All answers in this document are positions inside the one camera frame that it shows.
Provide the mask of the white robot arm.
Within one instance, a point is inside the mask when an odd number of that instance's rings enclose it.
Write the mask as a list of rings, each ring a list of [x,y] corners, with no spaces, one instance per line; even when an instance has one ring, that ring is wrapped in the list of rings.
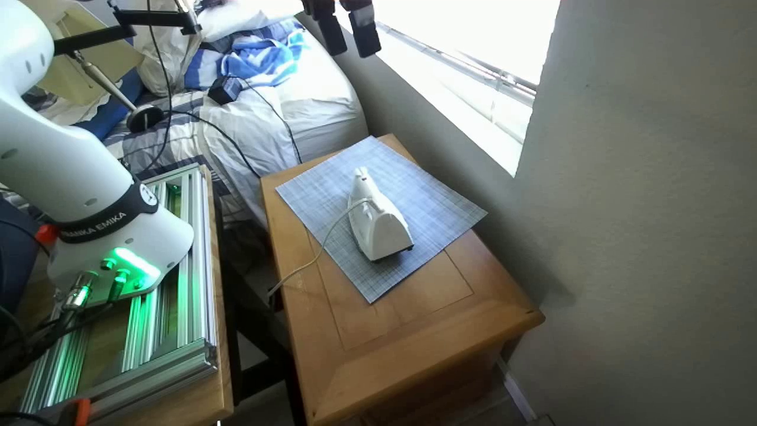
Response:
[[[47,275],[84,308],[129,300],[156,288],[200,241],[194,224],[170,212],[87,131],[59,126],[33,112],[24,95],[54,56],[42,19],[22,0],[0,0],[0,183],[33,203],[56,229]],[[204,159],[224,185],[221,205],[233,222],[266,224],[260,183],[267,174],[331,153],[366,135],[363,104],[347,99],[284,101],[276,112],[293,135],[267,142],[258,115],[218,126],[242,131],[233,142],[208,142]]]

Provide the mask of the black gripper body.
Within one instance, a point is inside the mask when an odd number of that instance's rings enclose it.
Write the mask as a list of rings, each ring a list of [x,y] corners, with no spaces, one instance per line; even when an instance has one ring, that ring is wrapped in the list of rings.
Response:
[[[327,19],[334,17],[336,7],[340,4],[347,15],[354,15],[360,19],[375,19],[375,4],[372,0],[301,0],[306,15],[312,19]]]

